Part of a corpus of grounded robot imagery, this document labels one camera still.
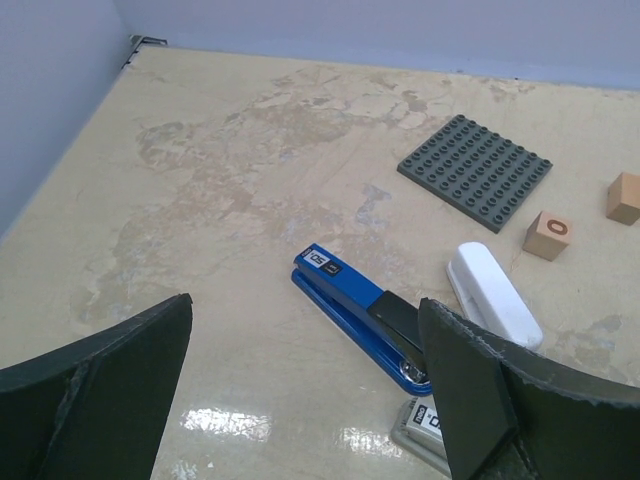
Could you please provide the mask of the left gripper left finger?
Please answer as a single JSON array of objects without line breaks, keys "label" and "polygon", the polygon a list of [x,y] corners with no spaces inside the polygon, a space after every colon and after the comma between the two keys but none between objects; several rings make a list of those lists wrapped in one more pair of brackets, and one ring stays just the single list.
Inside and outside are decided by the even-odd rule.
[{"label": "left gripper left finger", "polygon": [[2,478],[150,478],[192,321],[175,295],[2,369]]}]

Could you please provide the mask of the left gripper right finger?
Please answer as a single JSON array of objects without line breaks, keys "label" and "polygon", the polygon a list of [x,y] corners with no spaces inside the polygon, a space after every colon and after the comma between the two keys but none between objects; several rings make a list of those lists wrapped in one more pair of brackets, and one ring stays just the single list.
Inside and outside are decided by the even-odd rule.
[{"label": "left gripper right finger", "polygon": [[555,362],[422,299],[419,330],[455,479],[636,479],[639,390]]}]

